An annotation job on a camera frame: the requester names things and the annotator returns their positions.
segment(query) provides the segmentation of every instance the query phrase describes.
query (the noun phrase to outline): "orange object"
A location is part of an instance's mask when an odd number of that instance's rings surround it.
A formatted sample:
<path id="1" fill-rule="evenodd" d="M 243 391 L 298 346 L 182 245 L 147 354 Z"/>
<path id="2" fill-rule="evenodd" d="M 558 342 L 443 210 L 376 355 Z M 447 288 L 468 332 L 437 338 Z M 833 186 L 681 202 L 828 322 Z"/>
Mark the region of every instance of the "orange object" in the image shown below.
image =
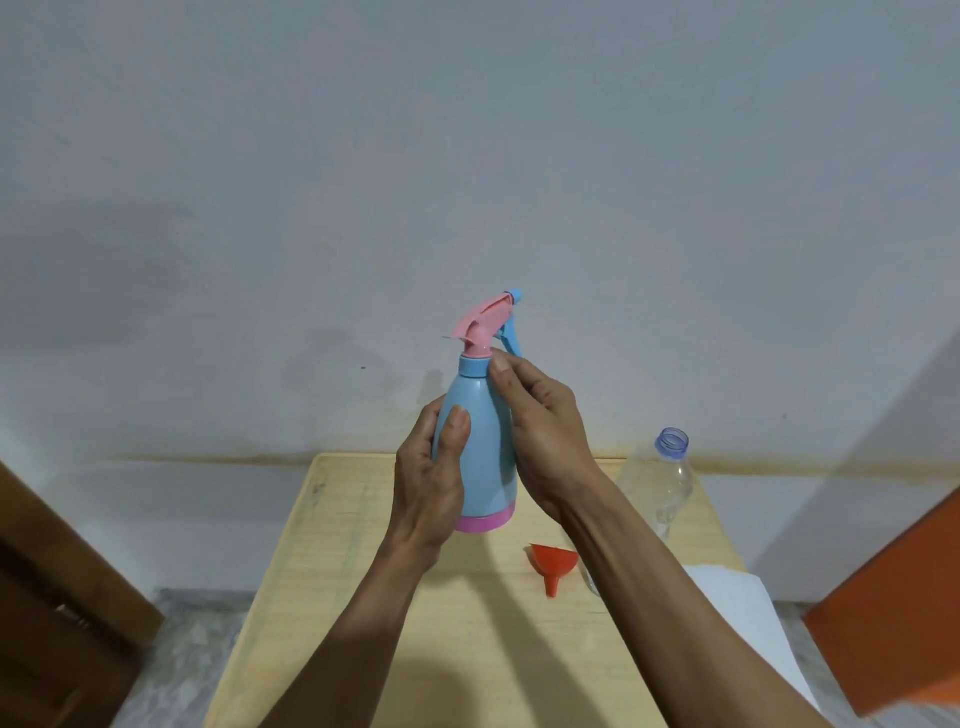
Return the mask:
<path id="1" fill-rule="evenodd" d="M 804 618 L 858 716 L 960 703 L 960 490 Z"/>
<path id="2" fill-rule="evenodd" d="M 546 595 L 551 599 L 557 595 L 560 579 L 566 576 L 580 561 L 580 554 L 568 551 L 565 548 L 530 544 L 534 553 L 534 563 L 538 571 L 543 574 L 543 583 L 546 585 Z"/>

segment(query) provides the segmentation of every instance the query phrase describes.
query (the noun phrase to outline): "person's left hand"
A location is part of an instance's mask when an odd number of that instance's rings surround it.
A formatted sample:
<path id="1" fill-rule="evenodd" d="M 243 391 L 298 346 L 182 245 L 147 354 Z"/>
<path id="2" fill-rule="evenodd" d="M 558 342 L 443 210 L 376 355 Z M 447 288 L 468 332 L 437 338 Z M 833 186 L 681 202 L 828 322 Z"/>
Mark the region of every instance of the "person's left hand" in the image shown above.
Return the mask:
<path id="1" fill-rule="evenodd" d="M 423 408 L 396 452 L 394 509 L 384 538 L 386 548 L 411 546 L 428 569 L 437 563 L 464 507 L 460 455 L 470 436 L 470 415 L 460 406 L 450 411 L 433 462 L 430 450 L 443 403 L 440 397 Z"/>

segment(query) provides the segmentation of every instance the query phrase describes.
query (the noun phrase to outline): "spray bottle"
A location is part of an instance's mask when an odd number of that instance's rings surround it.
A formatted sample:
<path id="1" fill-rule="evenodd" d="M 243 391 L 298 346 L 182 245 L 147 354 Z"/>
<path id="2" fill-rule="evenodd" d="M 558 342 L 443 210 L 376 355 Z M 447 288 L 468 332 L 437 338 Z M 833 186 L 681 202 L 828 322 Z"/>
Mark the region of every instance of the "spray bottle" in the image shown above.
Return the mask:
<path id="1" fill-rule="evenodd" d="M 510 407 L 487 378 L 494 338 L 509 353 L 521 356 L 516 342 L 514 306 L 521 293 L 514 289 L 474 307 L 448 338 L 464 342 L 460 370 L 446 393 L 437 422 L 438 434 L 455 404 L 470 413 L 470 437 L 460 456 L 464 479 L 464 510 L 457 530 L 486 533 L 510 520 L 516 508 L 516 455 Z M 439 437 L 433 441 L 437 458 Z"/>

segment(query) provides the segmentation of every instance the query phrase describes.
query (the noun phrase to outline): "marble floor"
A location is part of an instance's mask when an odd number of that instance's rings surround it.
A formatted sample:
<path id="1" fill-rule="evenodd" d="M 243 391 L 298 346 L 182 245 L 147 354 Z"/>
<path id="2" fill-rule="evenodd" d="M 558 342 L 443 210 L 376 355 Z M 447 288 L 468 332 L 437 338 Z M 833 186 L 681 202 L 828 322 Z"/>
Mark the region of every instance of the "marble floor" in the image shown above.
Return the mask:
<path id="1" fill-rule="evenodd" d="M 161 592 L 157 606 L 167 620 L 113 728 L 201 728 L 252 601 L 253 594 Z M 960 712 L 926 706 L 856 717 L 804 627 L 804 606 L 778 603 L 777 612 L 806 681 L 836 728 L 960 728 Z"/>

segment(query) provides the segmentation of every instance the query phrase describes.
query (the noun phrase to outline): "spray bottle trigger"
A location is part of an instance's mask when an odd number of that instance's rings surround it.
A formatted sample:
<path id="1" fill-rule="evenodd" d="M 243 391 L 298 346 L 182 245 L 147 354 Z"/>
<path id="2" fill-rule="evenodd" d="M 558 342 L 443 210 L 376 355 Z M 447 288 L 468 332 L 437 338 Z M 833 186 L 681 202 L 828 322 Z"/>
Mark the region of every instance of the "spray bottle trigger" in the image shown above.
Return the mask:
<path id="1" fill-rule="evenodd" d="M 523 356 L 523 354 L 520 353 L 520 345 L 516 340 L 516 325 L 514 324 L 513 314 L 507 319 L 507 323 L 500 327 L 500 330 L 493 336 L 503 342 L 504 349 L 507 350 L 507 353 L 511 353 L 514 356 Z"/>

